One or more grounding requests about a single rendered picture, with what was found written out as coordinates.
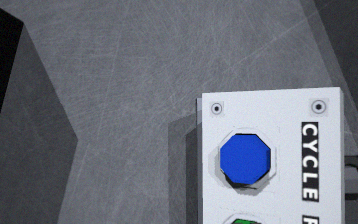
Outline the white button panel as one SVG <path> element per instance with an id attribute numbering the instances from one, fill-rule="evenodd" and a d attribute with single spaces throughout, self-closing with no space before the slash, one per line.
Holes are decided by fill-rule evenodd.
<path id="1" fill-rule="evenodd" d="M 358 155 L 340 87 L 202 93 L 198 224 L 345 224 Z"/>

